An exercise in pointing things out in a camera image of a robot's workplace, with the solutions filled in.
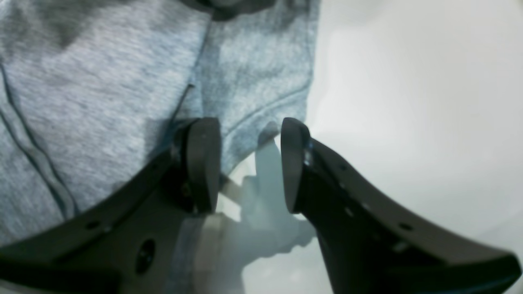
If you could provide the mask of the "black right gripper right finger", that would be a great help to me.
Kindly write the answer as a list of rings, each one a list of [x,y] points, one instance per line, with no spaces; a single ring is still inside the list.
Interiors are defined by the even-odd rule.
[[[459,236],[387,197],[349,162],[285,118],[286,206],[316,236],[335,294],[502,294],[517,256]]]

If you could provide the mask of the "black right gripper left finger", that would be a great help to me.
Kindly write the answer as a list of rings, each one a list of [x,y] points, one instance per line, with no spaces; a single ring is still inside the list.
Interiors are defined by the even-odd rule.
[[[182,223],[215,212],[217,118],[179,120],[133,179],[80,216],[1,249],[1,285],[27,294],[160,294]]]

